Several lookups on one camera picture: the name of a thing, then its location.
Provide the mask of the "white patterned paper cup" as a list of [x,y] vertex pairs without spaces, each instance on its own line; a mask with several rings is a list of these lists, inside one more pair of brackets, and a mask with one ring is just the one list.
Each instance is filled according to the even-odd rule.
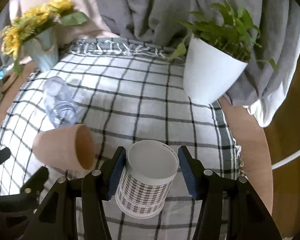
[[136,219],[158,215],[178,168],[178,156],[166,144],[155,140],[134,143],[115,194],[120,210]]

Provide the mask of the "pink ceramic cup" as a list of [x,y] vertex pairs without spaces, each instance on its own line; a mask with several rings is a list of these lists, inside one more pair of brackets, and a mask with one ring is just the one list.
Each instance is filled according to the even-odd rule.
[[35,157],[62,170],[89,170],[95,159],[95,144],[85,124],[40,132],[32,145]]

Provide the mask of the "clear plastic cup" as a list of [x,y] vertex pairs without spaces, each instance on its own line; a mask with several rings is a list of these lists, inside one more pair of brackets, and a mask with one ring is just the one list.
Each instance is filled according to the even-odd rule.
[[77,111],[70,89],[60,77],[50,77],[45,81],[43,100],[46,114],[55,128],[77,122]]

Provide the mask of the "white curved floor lamp pole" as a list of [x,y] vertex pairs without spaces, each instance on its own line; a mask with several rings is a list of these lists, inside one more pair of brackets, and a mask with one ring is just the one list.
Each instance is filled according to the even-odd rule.
[[295,153],[291,154],[290,156],[286,157],[285,159],[282,159],[281,161],[273,164],[271,166],[272,170],[275,170],[279,167],[282,167],[288,163],[290,163],[291,161],[294,161],[296,158],[300,157],[300,150],[296,151]]

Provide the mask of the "sunflower bouquet in vase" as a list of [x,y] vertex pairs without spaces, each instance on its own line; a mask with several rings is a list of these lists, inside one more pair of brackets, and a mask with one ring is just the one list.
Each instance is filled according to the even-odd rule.
[[13,70],[18,75],[22,73],[22,51],[45,72],[59,61],[55,25],[76,26],[88,21],[85,13],[74,9],[71,0],[52,0],[30,8],[6,26],[1,51],[4,55],[12,55]]

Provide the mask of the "checkered grey white cloth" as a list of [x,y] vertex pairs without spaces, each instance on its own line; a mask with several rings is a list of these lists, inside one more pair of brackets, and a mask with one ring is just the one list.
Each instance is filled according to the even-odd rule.
[[40,168],[32,152],[39,132],[53,129],[43,103],[43,85],[62,78],[76,104],[77,120],[91,131],[96,163],[122,146],[156,140],[191,155],[221,177],[239,175],[236,142],[218,102],[201,105],[183,91],[184,61],[167,62],[169,50],[121,38],[78,40],[48,72],[23,84],[0,126],[0,149],[11,157],[0,165],[0,195],[18,193]]

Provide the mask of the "white pot green plant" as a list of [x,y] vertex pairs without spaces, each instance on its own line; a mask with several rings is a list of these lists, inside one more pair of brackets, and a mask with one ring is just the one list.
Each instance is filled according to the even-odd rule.
[[187,35],[169,56],[185,57],[183,90],[191,101],[209,105],[223,96],[243,73],[254,47],[260,48],[261,31],[245,8],[235,10],[227,0],[212,3],[223,23],[208,20],[202,11],[192,11],[194,22],[181,21]]

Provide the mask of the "grey curtain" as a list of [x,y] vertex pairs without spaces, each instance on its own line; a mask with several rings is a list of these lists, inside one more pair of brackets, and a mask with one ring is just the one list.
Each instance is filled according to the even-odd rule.
[[300,55],[300,6],[295,0],[96,0],[102,20],[121,37],[175,47],[186,35],[183,21],[202,11],[221,22],[212,3],[228,1],[245,8],[261,31],[260,48],[225,94],[231,105],[243,106],[261,127],[270,125],[284,102]]

